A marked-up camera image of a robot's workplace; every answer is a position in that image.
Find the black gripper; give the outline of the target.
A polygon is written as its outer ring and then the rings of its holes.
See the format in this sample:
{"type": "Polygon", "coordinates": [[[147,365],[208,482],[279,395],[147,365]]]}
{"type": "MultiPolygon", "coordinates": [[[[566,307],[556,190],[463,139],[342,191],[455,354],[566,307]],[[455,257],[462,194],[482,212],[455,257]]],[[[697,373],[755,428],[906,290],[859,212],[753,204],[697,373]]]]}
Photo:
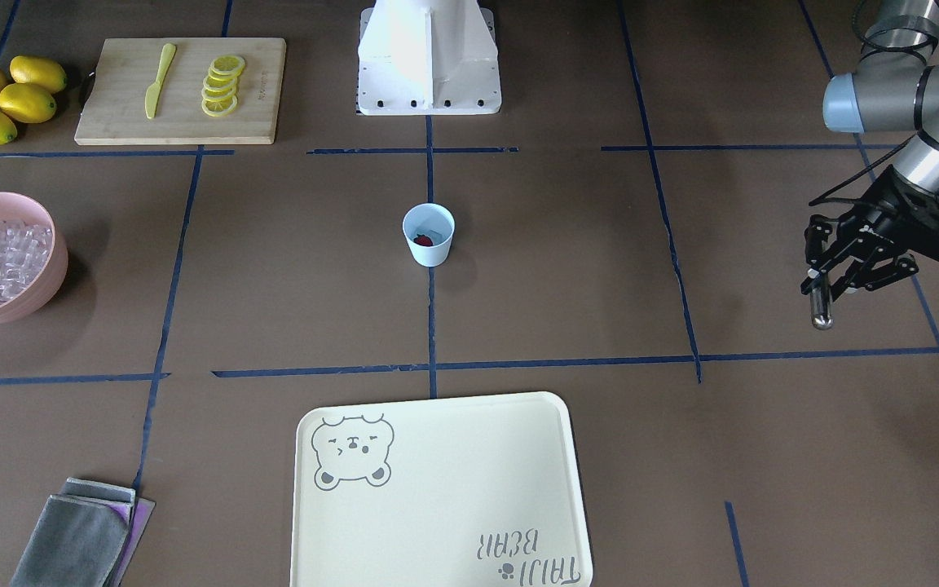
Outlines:
{"type": "Polygon", "coordinates": [[[914,252],[939,263],[939,194],[906,181],[890,166],[839,218],[815,214],[805,230],[806,278],[800,292],[820,283],[831,287],[831,301],[845,293],[875,291],[917,274],[914,252]],[[866,259],[883,246],[891,258],[866,259]],[[851,261],[835,283],[830,274],[851,261]]]}

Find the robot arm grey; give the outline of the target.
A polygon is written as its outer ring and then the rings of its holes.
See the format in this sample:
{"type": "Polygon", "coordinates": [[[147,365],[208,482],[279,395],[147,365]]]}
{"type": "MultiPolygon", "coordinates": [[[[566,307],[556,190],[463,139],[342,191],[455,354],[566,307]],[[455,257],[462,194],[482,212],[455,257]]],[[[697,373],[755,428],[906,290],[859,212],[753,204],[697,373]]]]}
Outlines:
{"type": "Polygon", "coordinates": [[[856,69],[825,89],[825,126],[910,137],[879,159],[879,177],[846,198],[842,215],[809,220],[800,290],[817,305],[913,276],[916,255],[939,263],[939,64],[928,62],[939,44],[939,1],[884,1],[857,38],[856,69]]]}

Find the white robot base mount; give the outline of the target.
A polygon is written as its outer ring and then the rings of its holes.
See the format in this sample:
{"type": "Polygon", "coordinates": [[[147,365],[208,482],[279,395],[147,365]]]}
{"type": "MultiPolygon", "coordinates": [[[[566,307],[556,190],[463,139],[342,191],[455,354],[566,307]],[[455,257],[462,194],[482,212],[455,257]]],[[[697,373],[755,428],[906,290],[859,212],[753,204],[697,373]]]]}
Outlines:
{"type": "Polygon", "coordinates": [[[492,115],[503,104],[493,12],[477,1],[377,1],[360,14],[355,111],[492,115]]]}

